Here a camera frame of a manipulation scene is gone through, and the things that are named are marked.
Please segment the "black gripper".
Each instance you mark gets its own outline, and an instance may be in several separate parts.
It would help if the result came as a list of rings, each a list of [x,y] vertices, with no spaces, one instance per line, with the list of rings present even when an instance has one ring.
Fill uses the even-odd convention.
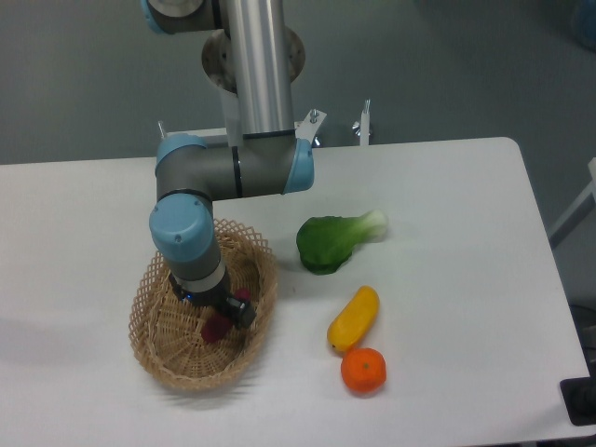
[[[206,291],[187,290],[172,273],[169,274],[169,284],[180,302],[187,302],[195,307],[213,307],[237,329],[248,329],[256,318],[256,311],[249,300],[231,295],[228,273],[223,275],[215,287]]]

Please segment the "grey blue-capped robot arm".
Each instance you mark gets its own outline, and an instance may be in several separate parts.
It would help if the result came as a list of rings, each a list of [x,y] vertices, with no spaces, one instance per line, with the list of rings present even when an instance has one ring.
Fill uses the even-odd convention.
[[[192,133],[163,136],[149,227],[177,297],[210,306],[247,328],[255,311],[232,293],[213,205],[312,186],[312,142],[299,135],[291,100],[291,82],[304,67],[304,47],[286,25],[279,1],[144,1],[141,7],[157,33],[210,32],[203,68],[238,102],[226,123],[225,147],[210,147]]]

